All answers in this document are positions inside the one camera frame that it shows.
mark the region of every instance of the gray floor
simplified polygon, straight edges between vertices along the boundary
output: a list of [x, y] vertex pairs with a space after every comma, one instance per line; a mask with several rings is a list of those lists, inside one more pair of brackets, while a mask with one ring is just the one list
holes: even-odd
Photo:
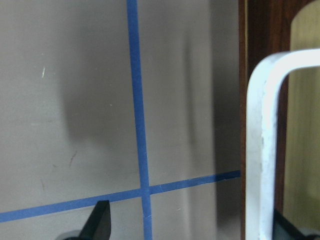
[[[0, 5], [0, 212], [138, 189], [126, 1]], [[150, 185], [239, 170], [237, 3], [139, 0], [138, 19]], [[239, 179], [151, 205], [155, 240], [240, 239]], [[0, 223], [1, 237], [61, 240], [91, 210]], [[111, 239], [143, 239], [140, 198], [111, 214]]]

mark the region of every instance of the vertical blue tape strip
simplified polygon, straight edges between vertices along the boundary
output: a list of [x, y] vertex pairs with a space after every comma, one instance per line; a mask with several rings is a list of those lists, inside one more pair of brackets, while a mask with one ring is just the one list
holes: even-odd
[[149, 171], [145, 130], [145, 114], [140, 63], [139, 25], [137, 0], [127, 0], [127, 17], [130, 46], [130, 63], [133, 90], [133, 105], [138, 151], [140, 188], [143, 211], [143, 233], [145, 240], [152, 240], [152, 213], [149, 190]]

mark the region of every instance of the wood trim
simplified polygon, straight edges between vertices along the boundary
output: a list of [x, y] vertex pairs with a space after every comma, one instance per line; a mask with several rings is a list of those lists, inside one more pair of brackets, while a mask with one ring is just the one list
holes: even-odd
[[[313, 0], [238, 0], [241, 159], [241, 239], [245, 239], [246, 95], [249, 76], [266, 56], [290, 49], [291, 22]], [[282, 212], [286, 156], [288, 80], [281, 87], [278, 106], [275, 207]]]

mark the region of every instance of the beige wooden surface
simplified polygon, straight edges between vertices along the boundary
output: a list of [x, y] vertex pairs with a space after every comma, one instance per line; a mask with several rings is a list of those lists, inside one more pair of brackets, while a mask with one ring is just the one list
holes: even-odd
[[[320, 48], [320, 0], [291, 24], [291, 50]], [[283, 213], [299, 228], [320, 229], [320, 69], [289, 76]]]

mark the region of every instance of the white scuff mark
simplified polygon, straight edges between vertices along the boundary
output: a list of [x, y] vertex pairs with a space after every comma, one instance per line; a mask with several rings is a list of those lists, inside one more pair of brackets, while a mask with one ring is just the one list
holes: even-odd
[[43, 67], [43, 70], [42, 70], [42, 79], [44, 78], [44, 76], [45, 76], [45, 71], [46, 71], [46, 68], [45, 67]]

